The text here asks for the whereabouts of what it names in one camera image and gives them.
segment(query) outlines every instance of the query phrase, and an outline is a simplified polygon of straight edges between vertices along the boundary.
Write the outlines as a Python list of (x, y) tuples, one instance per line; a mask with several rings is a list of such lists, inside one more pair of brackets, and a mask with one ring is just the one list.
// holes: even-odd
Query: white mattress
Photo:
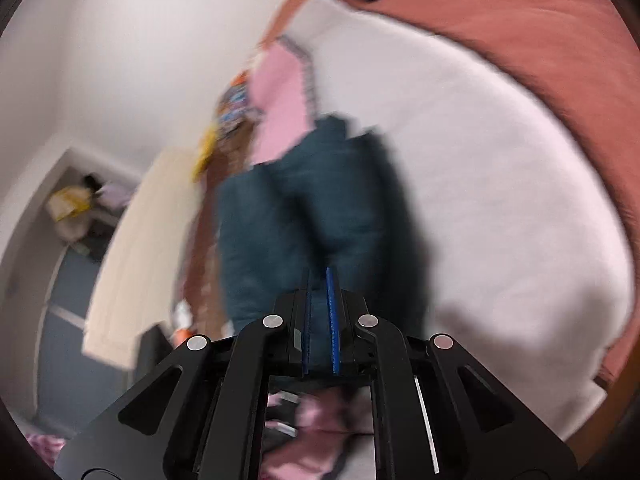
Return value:
[(569, 436), (632, 303), (620, 220), (569, 132), (475, 53), (337, 0), (309, 0), (286, 34), (319, 110), (385, 135), (427, 247), (425, 336), (451, 334)]
[(156, 323), (170, 330), (183, 247), (202, 203), (191, 181), (194, 162), (194, 153), (169, 148), (145, 175), (100, 268), (84, 354), (131, 370), (140, 335)]

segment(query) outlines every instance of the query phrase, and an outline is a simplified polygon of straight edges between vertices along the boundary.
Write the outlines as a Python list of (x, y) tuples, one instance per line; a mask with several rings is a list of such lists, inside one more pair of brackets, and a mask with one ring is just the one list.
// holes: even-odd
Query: silver screw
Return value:
[(360, 326), (371, 328), (372, 326), (376, 326), (378, 324), (378, 318), (372, 314), (363, 314), (358, 318), (358, 323), (360, 324)]
[(453, 339), (446, 334), (440, 334), (433, 340), (433, 344), (440, 350), (449, 350), (453, 346)]
[(269, 314), (262, 320), (262, 324), (267, 328), (277, 328), (282, 324), (282, 318), (278, 314)]
[(202, 350), (206, 345), (207, 340), (201, 335), (190, 337), (187, 341), (187, 348), (189, 350)]

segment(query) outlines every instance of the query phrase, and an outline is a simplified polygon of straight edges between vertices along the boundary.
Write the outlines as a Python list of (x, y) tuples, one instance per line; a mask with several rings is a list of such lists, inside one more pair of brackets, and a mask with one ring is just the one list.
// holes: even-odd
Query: triangular cutout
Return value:
[(458, 375), (482, 431), (488, 433), (513, 422), (511, 409), (471, 368), (458, 368)]
[(165, 371), (147, 389), (127, 404), (118, 420), (145, 435), (153, 435), (174, 392), (182, 371), (174, 367)]

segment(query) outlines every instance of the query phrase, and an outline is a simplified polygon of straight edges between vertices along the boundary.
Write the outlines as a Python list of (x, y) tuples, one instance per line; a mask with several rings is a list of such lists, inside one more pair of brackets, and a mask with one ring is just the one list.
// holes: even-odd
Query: blue strip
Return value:
[(302, 373), (309, 373), (310, 344), (309, 334), (311, 330), (311, 273), (306, 278), (306, 298), (305, 298), (305, 323), (302, 330)]
[(331, 365), (334, 375), (340, 373), (340, 328), (335, 304), (334, 274), (326, 269), (326, 302), (329, 305), (329, 327), (331, 328)]

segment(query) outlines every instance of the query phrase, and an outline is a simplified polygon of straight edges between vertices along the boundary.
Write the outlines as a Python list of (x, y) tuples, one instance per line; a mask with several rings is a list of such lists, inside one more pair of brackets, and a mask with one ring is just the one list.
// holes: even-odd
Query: gray floor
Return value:
[(45, 317), (35, 422), (60, 436), (74, 436), (126, 389), (125, 372), (81, 353), (82, 326), (99, 268), (99, 264), (69, 249)]

